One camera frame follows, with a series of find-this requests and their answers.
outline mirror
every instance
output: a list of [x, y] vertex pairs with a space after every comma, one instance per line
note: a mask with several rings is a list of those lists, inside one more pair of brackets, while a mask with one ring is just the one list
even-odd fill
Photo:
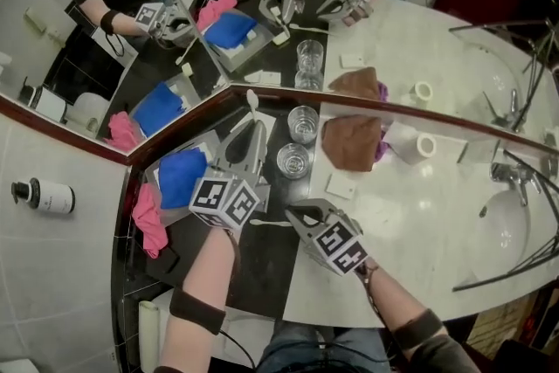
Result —
[[[305, 0], [304, 10], [287, 21], [285, 42], [261, 0], [234, 0], [235, 10], [229, 0], [181, 1], [193, 17], [205, 17], [219, 4], [237, 15], [235, 22], [253, 19], [253, 34], [227, 45], [213, 25], [202, 27], [232, 82], [334, 90], [464, 118], [552, 146], [559, 138], [559, 96], [550, 70], [556, 11], [550, 0], [373, 0], [369, 17], [352, 26], [336, 17], [336, 9], [329, 11], [331, 20], [319, 17], [327, 0]], [[498, 26], [460, 29], [492, 23]], [[279, 38], [277, 45], [273, 38]], [[298, 45], [306, 40], [319, 43], [316, 73], [300, 70]], [[538, 61], [533, 72], [532, 58]], [[374, 71], [340, 79], [365, 67]]]
[[176, 0], [100, 1], [0, 0], [0, 93], [128, 153], [227, 80]]

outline faucet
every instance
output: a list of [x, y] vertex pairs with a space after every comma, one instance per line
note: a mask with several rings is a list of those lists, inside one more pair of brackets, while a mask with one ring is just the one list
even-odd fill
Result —
[[491, 180], [499, 183], [508, 183], [511, 189], [518, 191], [521, 199], [521, 206], [528, 205], [528, 194], [526, 192], [526, 184], [530, 182], [538, 194], [542, 193], [540, 182], [534, 176], [534, 173], [522, 165], [507, 165], [505, 163], [491, 164]]
[[486, 95], [486, 100], [491, 110], [491, 113], [493, 114], [493, 120], [491, 121], [491, 124], [512, 131], [514, 133], [518, 133], [520, 127], [526, 121], [526, 114], [524, 114], [524, 117], [522, 117], [522, 121], [516, 124], [516, 126], [514, 125], [522, 112], [518, 104], [518, 91], [516, 89], [510, 91], [510, 112], [506, 114], [504, 117], [497, 115], [487, 95]]

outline pink cloth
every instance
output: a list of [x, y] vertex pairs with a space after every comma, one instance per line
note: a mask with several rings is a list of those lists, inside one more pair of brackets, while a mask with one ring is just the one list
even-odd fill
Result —
[[221, 13], [235, 8], [237, 0], [210, 0], [198, 13], [198, 30], [202, 31], [216, 22]]
[[108, 127], [111, 130], [112, 138], [105, 139], [105, 142], [109, 145], [121, 151], [130, 151], [138, 146], [134, 126], [126, 112], [114, 114], [108, 122]]
[[169, 240], [159, 218], [159, 206], [155, 203], [154, 193], [148, 183], [140, 187], [138, 202], [132, 210], [132, 218], [143, 231], [143, 250], [151, 258], [157, 258], [159, 251], [169, 243]]

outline white countertop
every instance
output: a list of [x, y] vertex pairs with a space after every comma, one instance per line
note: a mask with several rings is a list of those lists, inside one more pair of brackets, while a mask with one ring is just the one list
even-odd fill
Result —
[[[468, 53], [472, 47], [448, 32], [449, 27], [461, 24], [456, 18], [411, 3], [379, 0], [369, 20], [350, 29], [336, 27], [341, 36], [328, 37], [325, 86], [347, 71], [340, 68], [340, 54], [362, 51], [366, 63], [377, 69], [379, 80], [388, 86], [392, 101], [414, 82], [425, 80], [435, 92], [430, 108], [456, 115], [457, 104], [473, 98], [482, 83], [489, 90], [487, 78], [497, 86], [491, 94], [508, 99], [509, 89], [499, 89], [499, 82], [511, 71], [491, 53], [486, 53], [488, 59], [471, 58]], [[497, 54], [507, 55], [512, 72], [521, 76], [517, 68], [528, 60], [527, 55], [484, 31], [473, 34]], [[549, 82], [553, 85], [550, 77], [542, 81]], [[525, 84], [520, 86], [522, 96]], [[542, 85], [539, 97], [540, 107], [532, 110], [525, 126], [534, 135], [541, 132], [540, 127], [552, 124], [549, 103], [544, 101], [556, 101], [555, 86], [551, 89]], [[340, 116], [339, 111], [338, 107], [322, 105], [321, 127], [326, 120]], [[487, 201], [508, 187], [490, 180], [489, 163], [456, 163], [465, 141], [435, 137], [437, 154], [417, 165], [406, 164], [389, 150], [371, 172], [345, 172], [357, 182], [350, 201], [325, 192], [335, 168], [317, 144], [309, 197], [324, 197], [358, 220], [369, 253], [443, 320], [499, 306], [554, 279], [559, 273], [559, 259], [491, 285], [452, 291], [466, 280], [475, 280], [470, 267], [471, 245], [475, 245], [473, 226]], [[536, 159], [524, 158], [538, 166]], [[527, 191], [531, 225], [524, 256], [556, 231], [545, 196], [538, 196], [530, 185]], [[492, 263], [493, 256], [487, 254], [487, 263]], [[382, 326], [355, 275], [339, 277], [331, 273], [312, 261], [301, 247], [283, 318], [327, 326]]]

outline jeans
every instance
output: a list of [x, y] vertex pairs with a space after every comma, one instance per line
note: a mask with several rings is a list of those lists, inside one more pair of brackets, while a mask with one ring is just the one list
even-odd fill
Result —
[[[170, 6], [173, 4], [173, 0], [148, 0], [150, 2], [163, 2], [165, 5]], [[138, 52], [142, 47], [148, 42], [149, 36], [126, 36], [127, 42], [132, 45]]]
[[[285, 367], [291, 366], [291, 371], [303, 371], [316, 368], [318, 363], [328, 361], [333, 366], [342, 363], [367, 370], [370, 373], [390, 373], [390, 364], [375, 363], [357, 353], [339, 347], [320, 349], [318, 346], [293, 345], [296, 342], [318, 342], [316, 329], [311, 325], [291, 323], [290, 321], [277, 321], [270, 344], [264, 350], [262, 360], [257, 370], [258, 373], [276, 373]], [[373, 359], [386, 359], [383, 341], [374, 328], [352, 328], [336, 337], [332, 342], [344, 347], [355, 349]]]

